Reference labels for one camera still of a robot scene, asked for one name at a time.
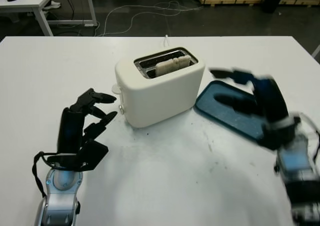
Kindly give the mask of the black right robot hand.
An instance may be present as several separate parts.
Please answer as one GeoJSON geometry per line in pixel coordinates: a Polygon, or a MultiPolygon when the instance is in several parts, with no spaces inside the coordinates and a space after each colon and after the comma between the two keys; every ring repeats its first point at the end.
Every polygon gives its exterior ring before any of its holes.
{"type": "Polygon", "coordinates": [[[250,82],[253,86],[252,99],[219,93],[214,96],[219,103],[239,113],[264,117],[270,124],[289,116],[280,88],[271,76],[256,77],[249,71],[237,69],[211,68],[209,71],[216,79],[229,78],[236,84],[246,85],[250,82]]]}

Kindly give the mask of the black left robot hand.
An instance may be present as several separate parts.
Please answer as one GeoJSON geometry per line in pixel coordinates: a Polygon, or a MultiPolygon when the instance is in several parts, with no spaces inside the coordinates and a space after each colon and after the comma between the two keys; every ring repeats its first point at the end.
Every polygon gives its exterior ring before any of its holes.
{"type": "Polygon", "coordinates": [[[107,114],[95,104],[113,104],[116,100],[115,96],[89,88],[77,98],[74,104],[64,108],[57,139],[57,153],[76,154],[85,143],[95,140],[103,133],[117,112],[112,111],[107,114]],[[99,122],[84,128],[87,115],[98,118],[99,122]]]}

